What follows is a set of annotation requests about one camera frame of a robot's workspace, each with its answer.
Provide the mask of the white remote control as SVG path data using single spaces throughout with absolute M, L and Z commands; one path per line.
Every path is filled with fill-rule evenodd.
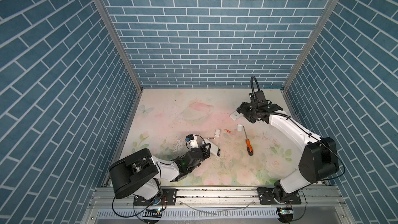
M 220 157 L 221 149 L 217 145 L 215 145 L 213 142 L 209 141 L 205 144 L 205 146 L 211 155 Z
M 235 111 L 235 112 L 233 112 L 231 115 L 230 115 L 230 118 L 233 120 L 233 121 L 236 121 L 236 120 L 238 120 L 240 117 L 242 117 L 243 116 L 243 114 L 242 113 L 238 113 L 237 111 Z

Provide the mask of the orange handled screwdriver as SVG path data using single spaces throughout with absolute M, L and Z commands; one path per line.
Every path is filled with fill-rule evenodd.
M 250 156 L 253 156 L 253 155 L 254 155 L 254 151 L 253 151 L 252 145 L 251 145 L 250 140 L 249 140 L 249 138 L 248 138 L 248 136 L 247 136 L 246 129 L 245 129 L 244 126 L 243 126 L 243 131 L 244 131 L 245 138 L 246 138 L 246 146 L 247 146 L 248 154 L 249 154 Z

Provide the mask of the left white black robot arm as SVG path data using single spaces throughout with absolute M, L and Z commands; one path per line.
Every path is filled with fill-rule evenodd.
M 110 178 L 116 199 L 130 195 L 152 200 L 161 191 L 161 183 L 180 181 L 211 155 L 211 144 L 194 147 L 183 156 L 165 161 L 153 156 L 148 148 L 113 163 Z

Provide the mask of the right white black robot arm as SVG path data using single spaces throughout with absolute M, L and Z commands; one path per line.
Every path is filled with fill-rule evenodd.
M 339 171 L 340 161 L 336 143 L 323 138 L 293 120 L 277 104 L 261 105 L 243 102 L 236 110 L 251 123 L 262 120 L 281 131 L 302 152 L 298 168 L 275 183 L 275 188 L 284 194 L 292 194 Z

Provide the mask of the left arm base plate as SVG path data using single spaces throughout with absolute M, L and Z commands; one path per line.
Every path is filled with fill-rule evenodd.
M 134 197 L 134 205 L 135 206 L 147 206 L 150 203 L 152 205 L 162 205 L 162 200 L 165 200 L 163 205 L 175 205 L 177 198 L 178 190 L 176 188 L 161 188 L 160 192 L 157 193 L 154 197 L 146 200 L 141 196 Z

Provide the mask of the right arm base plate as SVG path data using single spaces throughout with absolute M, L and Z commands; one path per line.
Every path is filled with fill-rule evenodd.
M 302 204 L 301 198 L 297 191 L 293 193 L 286 193 L 279 186 L 274 187 L 259 187 L 257 188 L 259 201 L 261 205 L 300 205 Z

